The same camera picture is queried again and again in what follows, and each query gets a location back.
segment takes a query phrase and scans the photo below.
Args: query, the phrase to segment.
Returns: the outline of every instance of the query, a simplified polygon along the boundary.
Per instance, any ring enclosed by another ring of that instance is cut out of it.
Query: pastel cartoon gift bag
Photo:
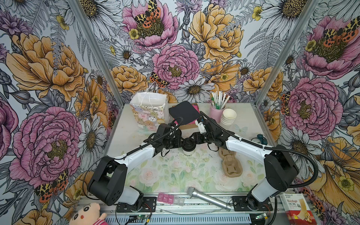
[[[157,85],[156,92],[149,92],[151,86],[145,92],[136,93],[130,101],[140,133],[154,133],[161,123],[169,123],[167,95],[158,93]]]

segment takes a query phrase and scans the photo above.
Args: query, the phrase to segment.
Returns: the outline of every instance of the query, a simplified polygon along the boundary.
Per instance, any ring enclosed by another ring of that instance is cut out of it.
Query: small figurine
[[[105,222],[106,213],[100,216],[100,205],[91,203],[79,210],[69,222],[69,225],[108,225]]]

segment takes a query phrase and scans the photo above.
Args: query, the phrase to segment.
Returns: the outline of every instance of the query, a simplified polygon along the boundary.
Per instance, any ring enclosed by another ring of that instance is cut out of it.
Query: red wire
[[[268,205],[266,205],[265,204],[265,206],[267,207],[267,209],[269,210],[269,216],[268,217],[270,217],[271,216],[271,211],[270,211],[270,208],[269,208],[269,206]]]
[[[148,204],[146,204],[146,203],[144,203],[144,205],[146,205],[146,206],[149,208],[150,213],[152,213],[151,208],[149,207],[149,205],[148,205]]]

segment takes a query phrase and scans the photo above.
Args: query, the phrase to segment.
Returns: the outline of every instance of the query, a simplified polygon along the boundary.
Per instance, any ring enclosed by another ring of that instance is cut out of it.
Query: pink cloth
[[[98,219],[93,225],[109,225],[105,220]]]

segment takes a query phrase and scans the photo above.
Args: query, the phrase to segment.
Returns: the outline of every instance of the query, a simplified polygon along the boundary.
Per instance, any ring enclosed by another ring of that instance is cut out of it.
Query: white table surface
[[[209,114],[210,103],[198,105],[201,111]],[[246,139],[263,133],[251,104],[231,103],[227,104],[226,108],[231,108],[237,113],[234,124],[225,127],[226,129]],[[182,130],[182,137],[189,137],[193,132],[198,132],[198,129]],[[149,134],[138,133],[130,105],[126,104],[107,155],[117,157],[127,153],[137,148],[148,136]],[[144,193],[185,192],[188,186],[205,192],[248,192],[264,178],[264,167],[239,153],[236,154],[236,158],[241,162],[243,174],[240,177],[229,178],[222,170],[222,160],[218,152],[210,151],[206,144],[197,145],[192,156],[185,156],[181,149],[171,149],[165,157],[158,154],[130,171],[126,185],[135,186]]]

